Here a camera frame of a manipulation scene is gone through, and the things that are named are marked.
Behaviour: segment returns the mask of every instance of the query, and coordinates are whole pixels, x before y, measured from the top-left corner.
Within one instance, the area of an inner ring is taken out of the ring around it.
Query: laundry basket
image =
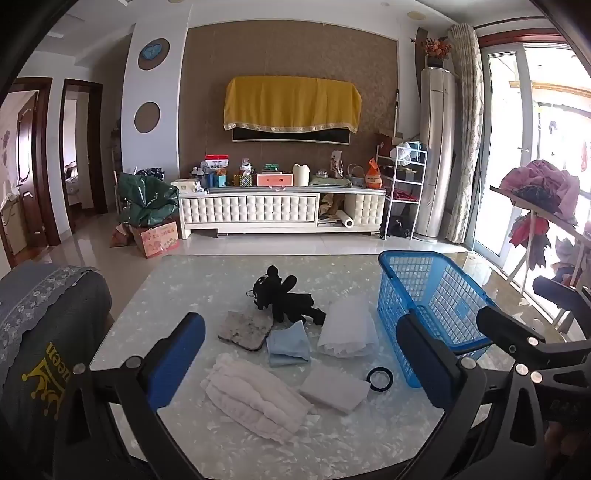
[[[378,314],[408,385],[416,375],[396,341],[398,319],[413,309],[419,321],[456,355],[478,359],[492,342],[478,331],[476,314],[495,303],[452,260],[436,252],[385,251]]]

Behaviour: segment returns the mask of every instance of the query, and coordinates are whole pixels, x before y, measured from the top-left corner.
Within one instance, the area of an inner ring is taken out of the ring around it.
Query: black tape roll
[[[371,376],[376,372],[384,372],[388,376],[388,385],[386,385],[384,388],[378,388],[373,383],[371,383]],[[392,384],[394,383],[394,376],[392,375],[392,372],[390,370],[388,370],[387,368],[376,367],[368,373],[368,376],[365,378],[365,381],[369,382],[371,384],[371,389],[374,392],[385,392],[390,387],[392,387]]]

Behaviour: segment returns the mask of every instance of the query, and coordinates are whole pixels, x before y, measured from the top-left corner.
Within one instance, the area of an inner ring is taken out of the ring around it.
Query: black plush toy
[[[283,322],[283,314],[287,315],[291,323],[305,322],[311,317],[316,325],[322,325],[326,314],[313,308],[314,299],[310,293],[288,293],[297,282],[297,278],[290,275],[281,283],[279,271],[275,265],[267,268],[267,274],[259,278],[252,288],[255,305],[259,310],[273,305],[273,319]]]

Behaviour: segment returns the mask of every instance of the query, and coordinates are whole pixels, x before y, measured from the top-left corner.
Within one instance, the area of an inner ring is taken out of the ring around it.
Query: white tv stand
[[[322,193],[345,194],[343,211],[353,220],[341,224],[318,223]],[[218,233],[330,233],[378,232],[384,212],[385,190],[364,187],[225,187],[210,193],[180,195],[181,237],[191,230]]]

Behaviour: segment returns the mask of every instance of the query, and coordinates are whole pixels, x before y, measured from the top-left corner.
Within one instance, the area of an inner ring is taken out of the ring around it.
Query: brown wallpaper
[[[223,129],[226,86],[242,75],[293,75],[352,82],[362,98],[361,123],[351,145],[303,142],[232,142]],[[294,163],[312,172],[328,168],[330,153],[343,163],[367,165],[375,133],[393,129],[397,79],[395,40],[351,28],[290,20],[253,20],[189,29],[181,74],[179,149],[181,177],[205,154],[229,154],[230,173],[242,157],[260,169]]]

